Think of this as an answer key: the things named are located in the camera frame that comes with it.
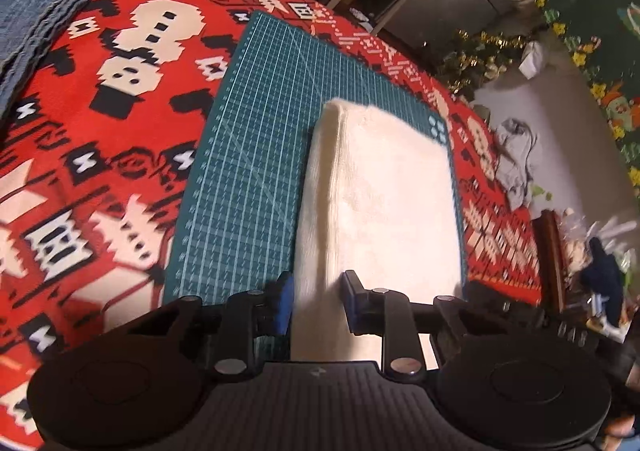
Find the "person right hand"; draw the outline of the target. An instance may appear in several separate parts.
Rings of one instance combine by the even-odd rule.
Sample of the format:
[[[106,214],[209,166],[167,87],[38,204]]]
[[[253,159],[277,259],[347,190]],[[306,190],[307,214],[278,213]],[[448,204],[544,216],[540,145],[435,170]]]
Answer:
[[[616,451],[622,443],[637,434],[636,426],[636,418],[633,415],[623,415],[617,419],[611,419],[604,429],[602,449]]]

